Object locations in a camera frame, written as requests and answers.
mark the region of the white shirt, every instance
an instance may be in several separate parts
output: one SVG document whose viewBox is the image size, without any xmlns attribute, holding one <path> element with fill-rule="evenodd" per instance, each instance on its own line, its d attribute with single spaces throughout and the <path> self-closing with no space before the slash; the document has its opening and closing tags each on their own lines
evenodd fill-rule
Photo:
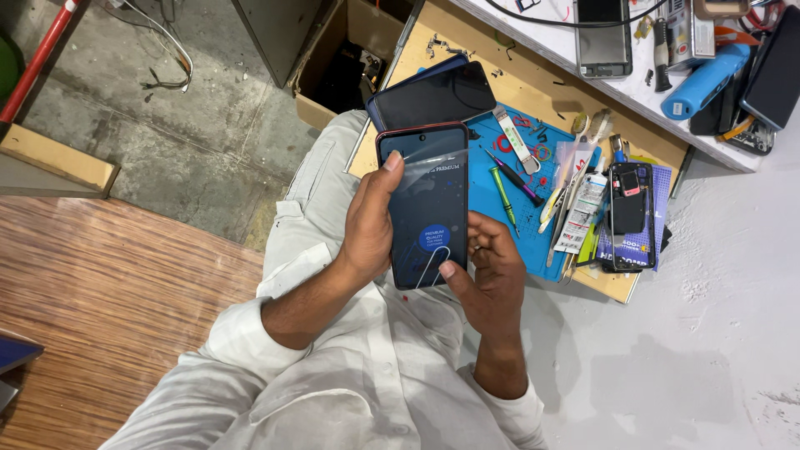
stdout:
<svg viewBox="0 0 800 450">
<path fill-rule="evenodd" d="M 273 341 L 261 306 L 331 262 L 320 243 L 226 309 L 101 449 L 546 448 L 543 404 L 501 400 L 455 370 L 460 305 L 421 291 L 359 291 L 306 350 Z"/>
</svg>

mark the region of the screwdriver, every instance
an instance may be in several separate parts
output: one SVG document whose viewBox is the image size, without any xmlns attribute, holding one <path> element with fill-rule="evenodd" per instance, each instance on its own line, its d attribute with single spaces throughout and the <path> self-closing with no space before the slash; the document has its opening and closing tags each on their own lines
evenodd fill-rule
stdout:
<svg viewBox="0 0 800 450">
<path fill-rule="evenodd" d="M 658 7 L 658 16 L 653 25 L 655 39 L 653 60 L 655 63 L 655 91 L 663 92 L 672 88 L 670 76 L 666 73 L 666 64 L 670 61 L 670 52 L 666 45 L 666 20 L 663 6 Z"/>
<path fill-rule="evenodd" d="M 545 200 L 542 197 L 536 195 L 528 186 L 526 186 L 525 181 L 522 178 L 520 178 L 519 175 L 517 175 L 517 172 L 515 172 L 514 169 L 508 167 L 506 164 L 503 163 L 503 161 L 495 158 L 494 155 L 492 155 L 492 152 L 490 152 L 486 148 L 483 150 L 486 150 L 486 153 L 488 153 L 489 156 L 494 160 L 494 163 L 497 164 L 498 167 L 500 167 L 502 173 L 506 177 L 508 177 L 508 179 L 511 180 L 512 183 L 514 183 L 517 187 L 522 189 L 522 192 L 525 192 L 525 195 L 530 197 L 530 199 L 534 202 L 535 207 L 540 207 L 541 205 L 544 204 Z"/>
<path fill-rule="evenodd" d="M 489 169 L 489 172 L 492 173 L 492 178 L 494 178 L 494 184 L 498 187 L 498 191 L 500 191 L 500 200 L 502 200 L 502 208 L 506 210 L 506 215 L 508 216 L 509 222 L 511 225 L 514 226 L 514 231 L 517 232 L 517 239 L 519 237 L 519 229 L 517 228 L 517 219 L 514 217 L 514 212 L 511 210 L 511 203 L 508 201 L 508 195 L 506 195 L 506 190 L 502 186 L 502 180 L 500 179 L 500 174 L 498 173 L 497 167 L 492 167 Z"/>
</svg>

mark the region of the fingernail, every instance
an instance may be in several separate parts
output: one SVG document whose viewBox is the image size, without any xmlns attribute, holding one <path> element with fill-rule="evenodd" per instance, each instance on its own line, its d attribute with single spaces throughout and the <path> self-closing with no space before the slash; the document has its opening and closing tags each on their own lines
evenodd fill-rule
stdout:
<svg viewBox="0 0 800 450">
<path fill-rule="evenodd" d="M 389 155 L 389 158 L 386 158 L 386 162 L 383 163 L 383 168 L 391 172 L 394 169 L 398 168 L 398 164 L 400 163 L 401 159 L 402 156 L 400 155 L 400 152 L 392 150 L 391 154 Z"/>
<path fill-rule="evenodd" d="M 445 279 L 450 278 L 455 273 L 455 267 L 453 267 L 452 261 L 445 261 L 442 265 L 439 266 L 439 273 L 442 274 Z"/>
</svg>

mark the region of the man's left hand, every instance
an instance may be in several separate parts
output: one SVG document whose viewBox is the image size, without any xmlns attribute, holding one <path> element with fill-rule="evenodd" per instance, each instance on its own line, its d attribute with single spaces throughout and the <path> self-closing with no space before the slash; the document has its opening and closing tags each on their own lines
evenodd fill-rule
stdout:
<svg viewBox="0 0 800 450">
<path fill-rule="evenodd" d="M 334 263 L 359 289 L 389 267 L 394 232 L 389 200 L 404 168 L 400 152 L 393 151 L 380 169 L 364 175 L 347 210 L 345 238 Z"/>
</svg>

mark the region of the blue silicone repair mat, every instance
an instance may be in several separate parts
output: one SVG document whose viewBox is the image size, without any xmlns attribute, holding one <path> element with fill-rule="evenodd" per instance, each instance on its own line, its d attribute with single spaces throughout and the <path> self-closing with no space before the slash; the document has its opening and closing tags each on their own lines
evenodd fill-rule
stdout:
<svg viewBox="0 0 800 450">
<path fill-rule="evenodd" d="M 519 228 L 520 239 L 514 233 L 506 212 L 503 210 L 500 194 L 497 187 L 494 185 L 489 169 L 494 167 L 494 161 L 489 158 L 484 149 L 492 152 L 496 158 L 503 161 L 509 167 L 513 167 L 517 173 L 520 174 L 522 179 L 536 195 L 547 199 L 554 189 L 554 173 L 557 163 L 555 162 L 555 147 L 559 141 L 573 142 L 575 137 L 565 131 L 552 127 L 547 123 L 540 123 L 537 119 L 524 115 L 518 110 L 506 106 L 506 111 L 510 117 L 528 119 L 533 127 L 543 125 L 546 129 L 535 131 L 531 134 L 532 128 L 517 125 L 517 130 L 522 136 L 522 141 L 528 146 L 528 150 L 532 155 L 534 153 L 534 146 L 539 141 L 539 135 L 544 131 L 544 136 L 547 137 L 542 144 L 547 148 L 550 156 L 543 154 L 542 148 L 539 147 L 540 160 L 542 168 L 533 175 L 528 175 L 522 169 L 517 155 L 510 149 L 508 140 L 502 140 L 502 149 L 498 148 L 498 137 L 505 136 L 500 129 L 500 124 L 491 113 L 480 115 L 466 123 L 471 129 L 475 130 L 481 137 L 476 140 L 470 140 L 470 209 L 481 212 L 485 215 L 493 217 L 509 226 L 514 241 L 517 243 L 517 249 L 522 260 L 525 261 L 525 266 L 528 273 L 541 276 L 544 279 L 558 281 L 561 278 L 566 253 L 556 251 L 553 258 L 553 264 L 550 267 L 546 266 L 547 252 L 550 249 L 550 237 L 553 234 L 553 226 L 555 220 L 551 220 L 547 229 L 541 234 L 538 233 L 539 229 L 539 216 L 542 213 L 542 207 L 534 207 L 531 200 L 522 193 L 505 175 L 500 174 L 503 181 L 503 187 L 506 190 L 508 199 L 511 202 L 511 207 L 514 210 L 514 216 L 517 219 L 517 227 Z"/>
</svg>

